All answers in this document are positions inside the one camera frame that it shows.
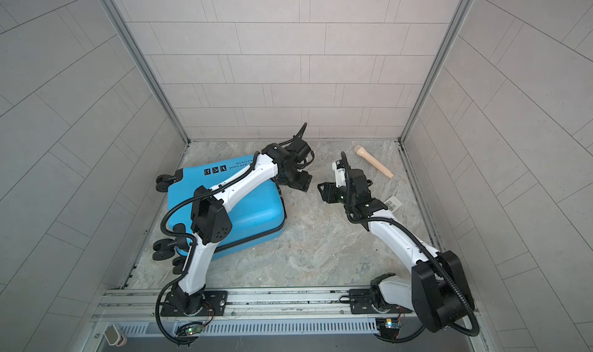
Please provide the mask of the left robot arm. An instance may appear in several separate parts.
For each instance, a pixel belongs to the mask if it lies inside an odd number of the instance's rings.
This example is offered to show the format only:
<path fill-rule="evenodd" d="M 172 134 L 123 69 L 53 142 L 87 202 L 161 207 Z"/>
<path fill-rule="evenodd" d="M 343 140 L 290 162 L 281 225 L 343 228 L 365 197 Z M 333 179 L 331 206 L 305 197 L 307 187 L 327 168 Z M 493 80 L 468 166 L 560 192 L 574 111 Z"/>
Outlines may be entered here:
<path fill-rule="evenodd" d="M 180 248 L 187 256 L 179 277 L 158 296 L 158 309 L 176 309 L 193 316 L 205 307 L 208 267 L 219 243 L 231 234 L 233 223 L 229 215 L 244 197 L 267 182 L 298 191 L 308 190 L 312 177 L 305 169 L 312 163 L 314 152 L 303 135 L 299 131 L 287 141 L 269 144 L 226 180 L 210 188 L 195 187 L 191 196 L 169 209 L 160 223 L 166 237 L 155 249 Z"/>

